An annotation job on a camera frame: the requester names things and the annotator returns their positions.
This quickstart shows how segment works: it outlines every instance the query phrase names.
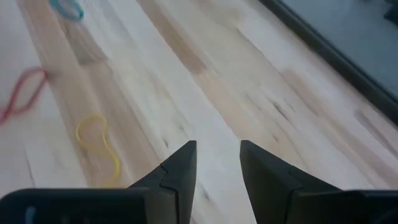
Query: wood grain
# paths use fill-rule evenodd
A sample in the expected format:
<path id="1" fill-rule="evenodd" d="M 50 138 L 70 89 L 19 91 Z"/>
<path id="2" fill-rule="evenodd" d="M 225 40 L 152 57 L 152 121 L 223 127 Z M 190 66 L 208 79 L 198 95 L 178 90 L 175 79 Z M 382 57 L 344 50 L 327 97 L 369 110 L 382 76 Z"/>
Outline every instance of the wood grain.
<path id="1" fill-rule="evenodd" d="M 0 194 L 100 186 L 111 163 L 74 135 L 92 113 L 109 122 L 117 187 L 198 141 L 192 223 L 255 223 L 242 139 L 342 189 L 398 188 L 396 127 L 257 1 L 82 0 L 79 23 L 44 0 L 17 3 L 0 3 L 13 18 L 0 22 L 12 74 L 0 77 L 0 100 L 23 67 L 51 79 L 33 111 L 0 127 L 13 149 L 0 151 L 0 179 L 19 176 Z"/>

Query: wooden floor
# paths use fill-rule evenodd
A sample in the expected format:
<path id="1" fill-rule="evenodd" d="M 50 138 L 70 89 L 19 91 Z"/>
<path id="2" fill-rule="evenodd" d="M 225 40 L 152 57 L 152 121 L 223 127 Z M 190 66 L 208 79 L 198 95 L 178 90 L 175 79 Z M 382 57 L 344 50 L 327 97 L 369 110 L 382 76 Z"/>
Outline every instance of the wooden floor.
<path id="1" fill-rule="evenodd" d="M 0 126 L 0 195 L 101 187 L 112 163 L 75 138 L 92 113 L 121 158 L 117 187 L 198 141 L 192 223 L 255 223 L 241 139 L 342 189 L 398 188 L 395 127 L 258 2 L 80 4 L 76 23 L 48 0 L 0 1 L 1 104 L 27 67 L 51 73 L 34 109 Z"/>

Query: red rubber band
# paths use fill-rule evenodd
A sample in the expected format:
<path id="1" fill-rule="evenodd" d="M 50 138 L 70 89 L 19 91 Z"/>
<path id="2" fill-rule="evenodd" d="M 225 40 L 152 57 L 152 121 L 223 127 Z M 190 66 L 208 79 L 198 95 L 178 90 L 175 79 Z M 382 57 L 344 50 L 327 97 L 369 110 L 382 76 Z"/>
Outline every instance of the red rubber band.
<path id="1" fill-rule="evenodd" d="M 26 105 L 21 106 L 20 108 L 14 108 L 23 84 L 34 75 L 42 75 L 43 79 L 41 79 L 39 85 L 37 86 L 36 90 L 33 92 L 33 95 L 28 100 Z M 49 78 L 48 73 L 43 68 L 40 67 L 33 67 L 24 71 L 19 77 L 17 83 L 15 84 L 10 100 L 7 104 L 7 107 L 4 109 L 0 109 L 0 125 L 2 125 L 10 117 L 10 115 L 18 115 L 28 111 L 37 101 L 40 91 L 43 89 L 43 86 L 48 78 Z"/>

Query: rubber band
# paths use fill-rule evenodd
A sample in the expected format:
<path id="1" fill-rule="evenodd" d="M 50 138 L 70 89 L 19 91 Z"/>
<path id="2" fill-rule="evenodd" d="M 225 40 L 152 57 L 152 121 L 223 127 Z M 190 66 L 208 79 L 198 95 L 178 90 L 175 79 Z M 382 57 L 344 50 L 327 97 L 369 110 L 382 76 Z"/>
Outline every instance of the rubber band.
<path id="1" fill-rule="evenodd" d="M 65 2 L 67 2 L 68 5 L 76 11 L 77 15 L 68 12 L 68 10 L 66 10 L 64 7 L 62 7 L 60 4 L 60 0 L 50 0 L 50 5 L 52 6 L 52 8 L 55 11 L 57 11 L 65 19 L 68 19 L 71 21 L 82 20 L 85 13 L 81 9 L 79 3 L 77 3 L 75 0 L 65 0 Z"/>
<path id="2" fill-rule="evenodd" d="M 15 108 L 16 101 L 18 99 L 19 92 L 21 91 L 22 86 L 28 79 L 32 78 L 34 75 L 42 75 L 43 78 L 41 79 L 36 90 L 33 92 L 33 95 L 29 98 L 26 105 L 21 106 L 20 108 Z M 31 107 L 37 101 L 40 91 L 43 89 L 43 86 L 46 83 L 48 77 L 49 77 L 48 73 L 43 68 L 40 67 L 33 67 L 22 72 L 11 93 L 6 108 L 0 109 L 0 125 L 2 125 L 10 117 L 10 115 L 19 115 L 31 109 Z"/>
<path id="3" fill-rule="evenodd" d="M 83 149 L 86 149 L 87 151 L 93 151 L 99 155 L 103 155 L 103 153 L 96 149 L 94 146 L 90 145 L 90 144 L 86 144 L 83 142 L 83 140 L 81 139 L 81 129 L 84 126 L 91 126 L 95 121 L 101 121 L 103 123 L 103 129 L 102 129 L 102 140 L 104 143 L 104 146 L 106 148 L 106 150 L 109 152 L 109 155 L 112 158 L 113 164 L 114 164 L 114 173 L 111 179 L 109 179 L 105 186 L 106 187 L 115 187 L 116 186 L 116 182 L 119 180 L 120 178 L 120 159 L 118 157 L 118 155 L 115 153 L 115 151 L 112 149 L 112 147 L 109 145 L 108 143 L 108 139 L 106 137 L 107 132 L 108 132 L 108 122 L 106 121 L 106 118 L 102 115 L 99 114 L 92 114 L 88 117 L 86 117 L 85 119 L 83 119 L 82 121 L 80 121 L 76 127 L 76 139 L 80 145 L 80 147 L 82 147 Z"/>

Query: yellow rubber band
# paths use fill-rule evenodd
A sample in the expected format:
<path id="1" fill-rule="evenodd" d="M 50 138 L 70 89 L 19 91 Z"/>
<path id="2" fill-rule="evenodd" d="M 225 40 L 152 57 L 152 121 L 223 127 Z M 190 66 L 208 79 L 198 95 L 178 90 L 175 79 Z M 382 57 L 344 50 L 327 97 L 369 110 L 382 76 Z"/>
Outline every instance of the yellow rubber band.
<path id="1" fill-rule="evenodd" d="M 112 149 L 112 147 L 108 143 L 108 140 L 106 137 L 107 132 L 108 132 L 108 122 L 106 121 L 106 118 L 99 114 L 92 114 L 92 115 L 86 117 L 85 119 L 83 119 L 82 121 L 80 121 L 80 123 L 78 123 L 78 125 L 76 127 L 76 133 L 75 133 L 76 139 L 81 148 L 86 149 L 87 151 L 93 151 L 97 154 L 103 155 L 103 153 L 100 150 L 96 149 L 92 145 L 84 143 L 83 140 L 81 139 L 82 127 L 85 125 L 90 126 L 95 121 L 101 121 L 104 124 L 103 129 L 102 129 L 102 140 L 103 140 L 105 149 L 109 152 L 109 155 L 111 156 L 113 164 L 114 164 L 113 176 L 111 179 L 106 181 L 105 187 L 115 187 L 117 181 L 120 178 L 120 159 L 119 159 L 118 155 L 116 154 L 116 152 Z"/>

